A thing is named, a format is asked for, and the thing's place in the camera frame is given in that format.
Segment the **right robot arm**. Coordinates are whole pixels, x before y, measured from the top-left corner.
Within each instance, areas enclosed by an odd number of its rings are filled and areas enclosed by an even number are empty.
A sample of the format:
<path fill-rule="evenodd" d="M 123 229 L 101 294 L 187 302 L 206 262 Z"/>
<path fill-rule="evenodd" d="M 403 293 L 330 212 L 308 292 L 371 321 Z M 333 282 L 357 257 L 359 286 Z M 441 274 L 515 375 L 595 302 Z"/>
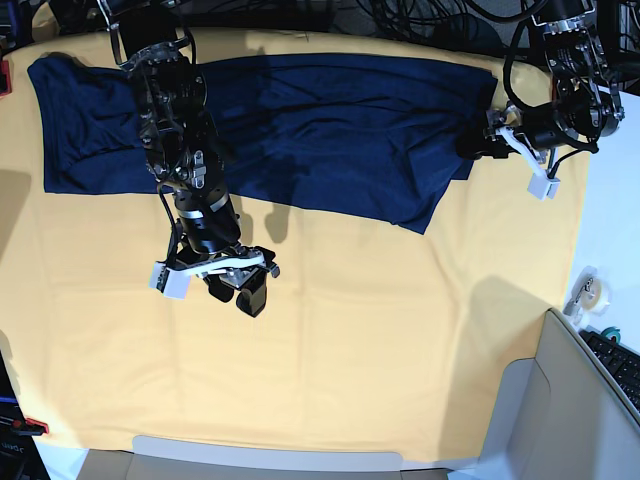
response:
<path fill-rule="evenodd" d="M 116 64 L 126 73 L 138 135 L 171 234 L 150 286 L 183 299 L 192 278 L 221 302 L 257 317 L 267 279 L 280 273 L 273 251 L 241 243 L 239 217 L 224 178 L 228 150 L 206 109 L 207 86 L 194 36 L 176 1 L 101 1 Z"/>

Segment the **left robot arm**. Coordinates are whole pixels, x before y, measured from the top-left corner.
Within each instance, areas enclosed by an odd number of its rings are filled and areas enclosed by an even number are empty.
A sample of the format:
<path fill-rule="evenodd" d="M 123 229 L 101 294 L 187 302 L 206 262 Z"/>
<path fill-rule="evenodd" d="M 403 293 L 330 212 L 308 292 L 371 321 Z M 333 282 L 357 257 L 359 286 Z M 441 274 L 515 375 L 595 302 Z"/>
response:
<path fill-rule="evenodd" d="M 456 140 L 460 157 L 505 159 L 519 153 L 542 169 L 544 179 L 554 180 L 566 159 L 597 153 L 600 138 L 617 130 L 625 112 L 598 30 L 589 21 L 596 11 L 593 2 L 536 1 L 509 17 L 494 15 L 473 1 L 467 5 L 495 23 L 515 23 L 516 29 L 502 68 L 507 105 L 488 111 Z M 555 80 L 553 99 L 536 106 L 522 100 L 512 84 L 518 45 L 528 27 L 541 34 Z"/>

